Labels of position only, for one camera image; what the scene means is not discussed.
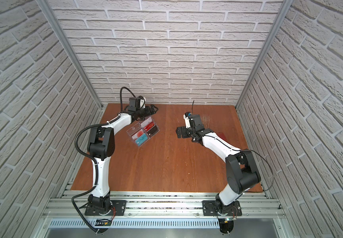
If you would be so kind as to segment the red leather card holder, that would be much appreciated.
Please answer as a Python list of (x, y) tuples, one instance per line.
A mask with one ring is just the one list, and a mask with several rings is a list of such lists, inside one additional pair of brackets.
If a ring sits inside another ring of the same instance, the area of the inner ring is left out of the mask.
[(226, 136), (224, 135), (224, 133), (218, 132), (217, 135), (218, 135), (218, 137), (220, 137), (222, 140), (227, 141), (227, 138), (226, 138)]

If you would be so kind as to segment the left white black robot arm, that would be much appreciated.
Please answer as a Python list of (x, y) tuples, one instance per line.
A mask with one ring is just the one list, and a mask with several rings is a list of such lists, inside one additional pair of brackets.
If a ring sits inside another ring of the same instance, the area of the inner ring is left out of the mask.
[(115, 135), (135, 121), (144, 121), (159, 109), (155, 105), (145, 105), (142, 96), (131, 97), (129, 105), (117, 117), (91, 128), (87, 151), (94, 165), (94, 188), (88, 197), (87, 209), (101, 215), (111, 211), (109, 187), (110, 159), (115, 151)]

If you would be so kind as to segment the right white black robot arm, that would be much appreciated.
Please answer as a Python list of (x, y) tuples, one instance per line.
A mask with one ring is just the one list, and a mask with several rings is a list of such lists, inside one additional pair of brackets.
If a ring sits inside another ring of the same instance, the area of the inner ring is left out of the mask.
[(241, 195), (261, 181), (255, 158), (250, 150), (241, 150), (221, 139), (211, 129), (204, 128), (199, 115), (186, 112), (184, 127), (178, 127), (178, 138), (192, 138), (218, 155), (226, 164), (228, 184), (217, 194), (215, 206), (220, 214), (229, 213)]

